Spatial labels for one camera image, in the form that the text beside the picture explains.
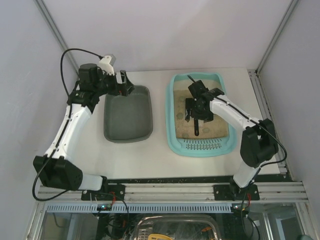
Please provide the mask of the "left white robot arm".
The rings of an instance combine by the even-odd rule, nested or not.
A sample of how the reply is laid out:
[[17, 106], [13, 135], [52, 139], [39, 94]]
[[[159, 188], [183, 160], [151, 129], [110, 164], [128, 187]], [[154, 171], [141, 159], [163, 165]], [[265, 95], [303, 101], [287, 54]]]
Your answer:
[[49, 188], [65, 191], [99, 191], [106, 187], [107, 178], [86, 174], [74, 164], [74, 154], [81, 132], [103, 95], [127, 97], [134, 90], [125, 70], [120, 71], [121, 83], [115, 73], [102, 64], [86, 63], [78, 70], [79, 79], [68, 96], [62, 124], [49, 149], [36, 156], [33, 166], [36, 180]]

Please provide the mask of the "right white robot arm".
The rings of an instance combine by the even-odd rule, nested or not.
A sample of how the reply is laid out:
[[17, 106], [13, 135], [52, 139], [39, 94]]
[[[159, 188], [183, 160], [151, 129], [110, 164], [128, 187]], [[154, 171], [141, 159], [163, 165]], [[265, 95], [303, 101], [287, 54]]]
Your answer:
[[214, 115], [242, 131], [240, 156], [242, 164], [231, 183], [245, 189], [255, 181], [262, 167], [279, 151], [273, 122], [250, 116], [231, 102], [219, 88], [208, 89], [201, 80], [191, 79], [188, 90], [192, 97], [185, 100], [185, 120], [194, 119], [194, 134], [199, 135], [198, 121], [210, 122]]

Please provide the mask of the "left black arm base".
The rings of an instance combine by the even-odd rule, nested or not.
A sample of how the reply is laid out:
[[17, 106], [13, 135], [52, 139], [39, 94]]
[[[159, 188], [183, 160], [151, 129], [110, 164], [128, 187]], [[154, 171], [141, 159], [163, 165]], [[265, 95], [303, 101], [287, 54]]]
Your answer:
[[106, 177], [103, 177], [100, 190], [86, 190], [81, 194], [82, 201], [121, 201], [124, 200], [126, 186], [119, 183], [109, 183]]

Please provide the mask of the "black litter scoop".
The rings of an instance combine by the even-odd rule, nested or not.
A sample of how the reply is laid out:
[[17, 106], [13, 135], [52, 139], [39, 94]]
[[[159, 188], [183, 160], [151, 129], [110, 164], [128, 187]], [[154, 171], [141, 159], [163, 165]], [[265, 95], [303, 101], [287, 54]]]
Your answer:
[[194, 118], [193, 119], [193, 125], [194, 125], [194, 135], [199, 136], [199, 120]]

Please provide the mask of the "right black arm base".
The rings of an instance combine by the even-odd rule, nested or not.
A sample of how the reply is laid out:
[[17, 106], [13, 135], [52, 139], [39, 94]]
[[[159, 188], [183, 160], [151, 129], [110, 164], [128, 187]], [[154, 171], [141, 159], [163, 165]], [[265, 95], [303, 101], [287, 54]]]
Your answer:
[[213, 193], [216, 201], [260, 200], [256, 184], [249, 183], [248, 186], [240, 188], [233, 179], [226, 184], [215, 184], [213, 186]]

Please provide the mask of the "grey plastic bin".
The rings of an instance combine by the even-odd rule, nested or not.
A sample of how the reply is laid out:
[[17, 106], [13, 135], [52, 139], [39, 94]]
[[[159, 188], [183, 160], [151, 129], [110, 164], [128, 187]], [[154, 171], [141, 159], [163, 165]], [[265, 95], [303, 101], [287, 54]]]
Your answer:
[[144, 141], [153, 132], [150, 91], [136, 85], [128, 96], [107, 95], [104, 103], [103, 134], [113, 143]]

